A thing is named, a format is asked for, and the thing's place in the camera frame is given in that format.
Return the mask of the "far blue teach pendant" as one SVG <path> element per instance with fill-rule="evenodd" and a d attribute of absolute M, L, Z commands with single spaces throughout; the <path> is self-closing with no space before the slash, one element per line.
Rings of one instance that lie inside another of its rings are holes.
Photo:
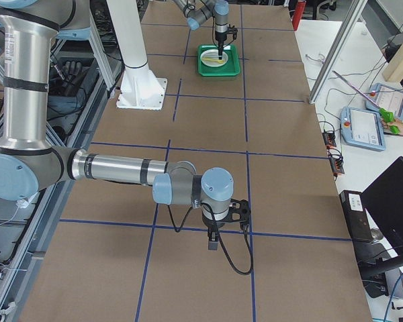
<path fill-rule="evenodd" d="M 368 96 L 377 105 L 387 111 L 391 111 L 395 118 L 403 120 L 403 90 L 395 89 L 391 86 L 375 83 Z"/>

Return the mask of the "red fire extinguisher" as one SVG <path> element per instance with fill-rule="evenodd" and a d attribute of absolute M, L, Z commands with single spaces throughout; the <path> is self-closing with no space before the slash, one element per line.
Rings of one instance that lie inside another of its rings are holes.
<path fill-rule="evenodd" d="M 303 16 L 303 12 L 305 10 L 306 7 L 306 1 L 305 0 L 297 0 L 296 2 L 296 6 L 294 9 L 294 14 L 292 17 L 292 25 L 293 25 L 293 29 L 294 31 L 298 30 L 298 26 L 300 24 L 300 20 Z"/>

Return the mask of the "aluminium frame post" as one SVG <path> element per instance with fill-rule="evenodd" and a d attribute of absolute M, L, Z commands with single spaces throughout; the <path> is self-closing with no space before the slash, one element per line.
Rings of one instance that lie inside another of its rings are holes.
<path fill-rule="evenodd" d="M 353 31 L 354 25 L 357 23 L 365 5 L 367 4 L 367 0 L 354 0 L 351 3 L 351 6 L 345 16 L 344 21 L 342 22 L 339 31 L 330 47 L 330 50 L 326 56 L 326 60 L 322 65 L 322 68 L 316 78 L 314 86 L 310 92 L 310 96 L 308 97 L 309 104 L 314 104 L 325 85 L 329 74 L 332 72 L 336 61 L 339 58 L 339 55 L 346 44 L 351 32 Z"/>

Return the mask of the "near blue teach pendant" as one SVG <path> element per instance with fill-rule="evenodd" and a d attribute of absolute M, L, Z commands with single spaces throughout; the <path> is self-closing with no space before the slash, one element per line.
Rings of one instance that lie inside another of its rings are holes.
<path fill-rule="evenodd" d="M 350 146 L 384 151 L 386 141 L 380 121 L 375 111 L 344 107 L 341 111 L 341 135 Z"/>

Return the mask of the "orange black adapter box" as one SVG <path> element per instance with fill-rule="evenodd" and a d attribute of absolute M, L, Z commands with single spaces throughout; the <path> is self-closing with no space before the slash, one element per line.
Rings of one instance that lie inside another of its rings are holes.
<path fill-rule="evenodd" d="M 335 148 L 337 146 L 334 131 L 323 131 L 322 137 L 327 148 Z"/>

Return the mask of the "yellow plastic spoon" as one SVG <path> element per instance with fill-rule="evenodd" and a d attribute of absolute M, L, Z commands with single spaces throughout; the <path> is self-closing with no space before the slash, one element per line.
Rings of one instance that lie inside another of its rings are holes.
<path fill-rule="evenodd" d="M 203 57 L 201 60 L 206 61 L 206 62 L 216 62 L 216 63 L 223 63 L 224 62 L 224 60 L 210 58 L 210 57 Z"/>

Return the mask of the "black laptop monitor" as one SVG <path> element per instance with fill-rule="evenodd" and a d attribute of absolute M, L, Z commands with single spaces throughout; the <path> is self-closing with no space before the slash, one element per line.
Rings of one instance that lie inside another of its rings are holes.
<path fill-rule="evenodd" d="M 362 201 L 391 246 L 403 253 L 403 157 L 398 157 L 363 192 Z"/>

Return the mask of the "white round plate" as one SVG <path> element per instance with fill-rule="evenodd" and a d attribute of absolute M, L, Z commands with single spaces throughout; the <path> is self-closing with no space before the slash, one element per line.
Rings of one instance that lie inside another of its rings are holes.
<path fill-rule="evenodd" d="M 223 63 L 206 62 L 206 61 L 202 60 L 203 57 L 210 57 L 210 58 L 218 59 L 218 49 L 209 49 L 209 50 L 203 51 L 200 55 L 201 63 L 207 67 L 219 68 L 221 66 L 224 66 L 228 62 L 228 55 L 225 52 L 223 55 L 223 60 L 224 60 Z"/>

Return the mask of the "blue teach pendant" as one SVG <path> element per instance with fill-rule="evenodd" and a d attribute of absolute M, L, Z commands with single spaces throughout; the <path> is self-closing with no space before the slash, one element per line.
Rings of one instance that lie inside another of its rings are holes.
<path fill-rule="evenodd" d="M 344 107 L 341 111 L 341 135 L 350 146 L 384 151 L 386 141 L 380 121 L 375 111 Z"/>
<path fill-rule="evenodd" d="M 395 118 L 403 120 L 403 90 L 395 89 L 391 86 L 375 83 L 368 96 L 377 105 L 387 111 L 391 111 Z"/>

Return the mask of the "green reach grabber tool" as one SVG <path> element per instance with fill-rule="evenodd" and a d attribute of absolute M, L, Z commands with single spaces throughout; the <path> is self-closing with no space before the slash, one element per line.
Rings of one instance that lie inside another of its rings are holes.
<path fill-rule="evenodd" d="M 340 75 L 338 72 L 336 72 L 335 70 L 333 71 L 333 73 L 339 78 L 341 79 L 346 85 L 350 86 L 353 90 L 355 90 L 356 93 L 358 93 L 359 95 L 361 95 L 366 102 L 366 107 L 370 110 L 370 111 L 374 111 L 375 113 L 377 113 L 377 115 L 379 116 L 379 118 L 386 122 L 393 122 L 395 120 L 397 120 L 398 118 L 395 118 L 394 114 L 391 111 L 387 111 L 381 107 L 379 107 L 377 105 L 377 103 L 375 103 L 374 101 L 371 100 L 371 98 L 368 96 L 369 92 L 363 92 L 360 89 L 358 89 L 356 86 L 354 86 L 352 83 L 350 83 L 344 76 Z"/>

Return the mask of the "white pedestal column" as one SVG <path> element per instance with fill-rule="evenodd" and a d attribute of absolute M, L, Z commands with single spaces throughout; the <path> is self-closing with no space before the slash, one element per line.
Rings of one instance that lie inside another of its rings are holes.
<path fill-rule="evenodd" d="M 107 6 L 125 67 L 117 107 L 162 109 L 167 79 L 157 78 L 148 65 L 136 2 L 110 0 Z"/>

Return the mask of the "black computer box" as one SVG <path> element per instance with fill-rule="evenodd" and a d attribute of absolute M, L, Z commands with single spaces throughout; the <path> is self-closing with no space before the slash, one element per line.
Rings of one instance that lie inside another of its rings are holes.
<path fill-rule="evenodd" d="M 367 209 L 363 204 L 360 192 L 343 190 L 339 197 L 347 228 L 354 242 L 374 244 L 384 238 L 378 228 L 370 228 Z"/>

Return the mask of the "green plastic tray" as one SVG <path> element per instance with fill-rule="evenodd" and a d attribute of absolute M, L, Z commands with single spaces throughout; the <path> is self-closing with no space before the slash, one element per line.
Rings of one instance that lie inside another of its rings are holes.
<path fill-rule="evenodd" d="M 224 52 L 228 55 L 228 62 L 219 68 L 207 67 L 202 64 L 200 55 L 203 51 L 218 49 L 215 45 L 199 45 L 197 48 L 197 69 L 202 76 L 237 76 L 240 74 L 240 62 L 238 52 L 234 44 L 224 47 Z"/>

